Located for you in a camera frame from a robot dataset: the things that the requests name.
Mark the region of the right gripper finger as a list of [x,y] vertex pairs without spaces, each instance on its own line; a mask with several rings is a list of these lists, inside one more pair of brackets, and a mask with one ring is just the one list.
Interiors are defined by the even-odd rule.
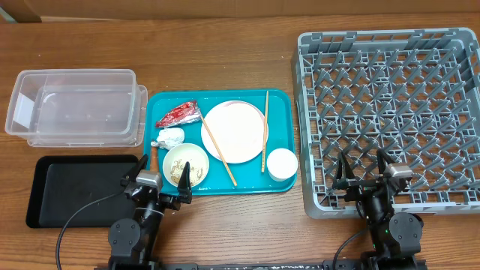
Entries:
[[336,181],[355,180],[356,177],[343,151],[337,156],[337,172],[335,174]]
[[376,158],[380,175],[385,172],[387,165],[395,162],[382,148],[376,150]]

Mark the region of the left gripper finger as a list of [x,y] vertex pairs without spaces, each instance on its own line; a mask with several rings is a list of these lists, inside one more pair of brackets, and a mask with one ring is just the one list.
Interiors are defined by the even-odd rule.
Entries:
[[190,181],[190,171],[191,165],[187,161],[184,165],[181,177],[178,181],[178,198],[181,203],[191,204],[192,200],[192,190],[191,190],[191,181]]
[[129,169],[121,177],[120,185],[122,187],[127,187],[130,182],[135,182],[136,177],[139,175],[140,171],[146,168],[148,160],[149,160],[149,156],[147,154],[144,154],[142,158],[136,163],[136,165],[133,166],[131,169]]

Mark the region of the white bowl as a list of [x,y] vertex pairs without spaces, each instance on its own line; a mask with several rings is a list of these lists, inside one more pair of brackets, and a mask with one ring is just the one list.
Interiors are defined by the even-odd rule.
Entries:
[[196,187],[209,172],[206,152],[193,143],[182,143],[169,150],[163,159],[163,174],[166,180],[177,187],[186,163],[190,164],[190,186]]

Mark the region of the white tissue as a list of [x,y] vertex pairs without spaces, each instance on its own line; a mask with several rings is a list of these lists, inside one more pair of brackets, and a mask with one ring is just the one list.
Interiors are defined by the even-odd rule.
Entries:
[[185,141],[185,132],[180,127],[164,128],[159,131],[156,139],[151,141],[151,147],[171,150]]

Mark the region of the red snack wrapper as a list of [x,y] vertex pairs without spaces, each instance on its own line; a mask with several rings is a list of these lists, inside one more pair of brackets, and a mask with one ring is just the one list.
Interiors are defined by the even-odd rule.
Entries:
[[170,110],[160,121],[157,121],[154,126],[156,128],[171,128],[200,120],[200,108],[195,100],[191,100]]

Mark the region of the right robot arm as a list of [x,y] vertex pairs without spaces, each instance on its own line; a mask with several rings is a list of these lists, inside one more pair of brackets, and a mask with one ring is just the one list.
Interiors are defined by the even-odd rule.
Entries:
[[[355,202],[358,215],[366,220],[366,228],[348,238],[336,251],[331,262],[333,269],[426,269],[418,261],[421,251],[424,222],[417,214],[396,212],[392,198],[406,190],[413,171],[405,163],[395,162],[384,150],[376,151],[378,176],[361,180],[354,175],[346,155],[338,155],[337,172],[332,184],[344,190],[344,201]],[[365,251],[359,259],[339,260],[341,251],[354,239],[370,233],[373,250]]]

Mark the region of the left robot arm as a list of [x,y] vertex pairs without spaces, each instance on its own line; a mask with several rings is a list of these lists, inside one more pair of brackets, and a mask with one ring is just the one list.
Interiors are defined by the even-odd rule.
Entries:
[[162,269],[160,260],[154,257],[154,247],[164,212],[191,203],[191,165],[184,165],[178,194],[169,195],[161,192],[161,174],[146,169],[148,159],[143,155],[121,178],[124,195],[135,202],[135,209],[132,218],[117,220],[109,229],[109,269]]

